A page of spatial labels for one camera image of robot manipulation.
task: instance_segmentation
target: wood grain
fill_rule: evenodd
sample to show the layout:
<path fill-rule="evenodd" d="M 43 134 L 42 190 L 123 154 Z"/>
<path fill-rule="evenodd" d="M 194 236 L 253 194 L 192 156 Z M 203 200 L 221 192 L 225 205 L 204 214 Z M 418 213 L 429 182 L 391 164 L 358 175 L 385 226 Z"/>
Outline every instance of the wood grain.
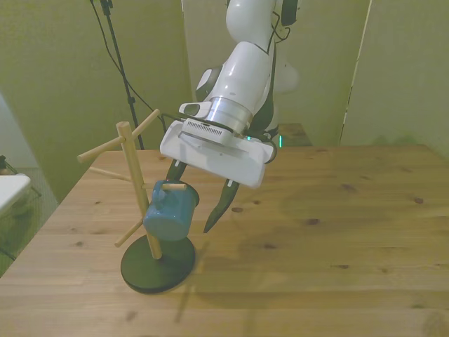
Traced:
<path fill-rule="evenodd" d="M 139 157 L 146 179 L 165 177 L 170 159 Z M 128 174 L 121 152 L 94 165 Z M 145 234 L 114 247 L 140 218 L 133 186 L 87 172 L 0 279 L 0 336 L 448 335 L 449 166 L 426 147 L 281 149 L 209 234 L 223 179 L 183 180 L 201 201 L 181 286 L 124 284 L 121 257 Z"/>

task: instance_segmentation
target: beige wall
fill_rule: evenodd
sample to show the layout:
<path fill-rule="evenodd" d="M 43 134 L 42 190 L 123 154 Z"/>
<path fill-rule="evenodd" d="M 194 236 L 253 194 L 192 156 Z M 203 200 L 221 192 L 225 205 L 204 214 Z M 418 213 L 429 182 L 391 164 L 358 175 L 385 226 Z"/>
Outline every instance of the beige wall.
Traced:
<path fill-rule="evenodd" d="M 129 81 L 153 106 L 176 111 L 190 98 L 180 1 L 115 0 L 112 20 Z M 0 92 L 61 200 L 86 169 L 76 155 L 131 120 L 121 76 L 88 0 L 1 0 L 0 22 Z M 148 114 L 140 103 L 137 111 Z M 161 135 L 159 125 L 146 131 L 147 147 Z"/>
<path fill-rule="evenodd" d="M 225 0 L 184 0 L 192 89 L 208 67 L 222 64 L 235 43 L 226 28 Z M 303 0 L 289 44 L 300 71 L 297 93 L 276 98 L 284 123 L 300 122 L 315 145 L 336 145 L 369 0 Z"/>
<path fill-rule="evenodd" d="M 373 0 L 342 144 L 449 157 L 449 1 Z"/>

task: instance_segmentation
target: wooden pole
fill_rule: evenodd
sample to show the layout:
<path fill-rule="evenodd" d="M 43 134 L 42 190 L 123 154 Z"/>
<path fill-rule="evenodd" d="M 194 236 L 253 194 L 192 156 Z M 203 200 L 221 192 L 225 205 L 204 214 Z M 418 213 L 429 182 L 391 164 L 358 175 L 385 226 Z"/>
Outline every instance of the wooden pole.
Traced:
<path fill-rule="evenodd" d="M 96 174 L 101 174 L 102 176 L 106 176 L 108 178 L 119 179 L 124 181 L 131 181 L 130 177 L 124 176 L 123 174 L 118 174 L 111 171 L 102 170 L 101 168 L 89 167 L 89 171 Z"/>
<path fill-rule="evenodd" d="M 140 168 L 140 162 L 138 159 L 138 152 L 135 149 L 135 144 L 133 140 L 133 133 L 131 127 L 127 121 L 121 121 L 116 125 L 117 131 L 121 137 L 125 138 L 124 143 L 121 145 L 123 153 L 125 154 L 126 161 L 128 162 L 129 172 L 131 179 L 133 180 L 133 186 L 135 191 L 135 196 L 139 205 L 140 213 L 142 217 L 145 217 L 147 209 L 149 206 L 147 191 L 142 188 L 143 186 L 143 175 L 142 169 Z M 149 247 L 152 251 L 153 258 L 160 259 L 162 257 L 161 245 L 156 237 L 153 237 L 147 231 L 147 238 Z"/>
<path fill-rule="evenodd" d="M 124 137 L 114 138 L 113 140 L 110 140 L 109 142 L 107 142 L 105 144 L 101 144 L 100 146 L 97 146 L 94 149 L 91 149 L 87 152 L 84 152 L 83 154 L 80 154 L 78 156 L 78 161 L 80 163 L 84 163 L 85 161 L 95 158 L 96 156 L 98 156 L 99 154 L 102 154 L 103 152 L 114 149 L 114 147 L 122 144 L 124 141 L 125 141 Z"/>
<path fill-rule="evenodd" d="M 144 190 L 153 190 L 154 184 L 145 183 L 142 185 Z M 185 191 L 187 185 L 185 184 L 163 184 L 162 190 L 164 191 Z"/>
<path fill-rule="evenodd" d="M 132 226 L 120 239 L 115 242 L 115 247 L 119 248 L 131 235 L 135 233 L 136 230 L 140 228 L 143 224 L 143 219 L 140 219 L 138 223 Z"/>
<path fill-rule="evenodd" d="M 159 115 L 161 112 L 154 110 L 140 125 L 133 131 L 133 139 L 136 139 Z"/>

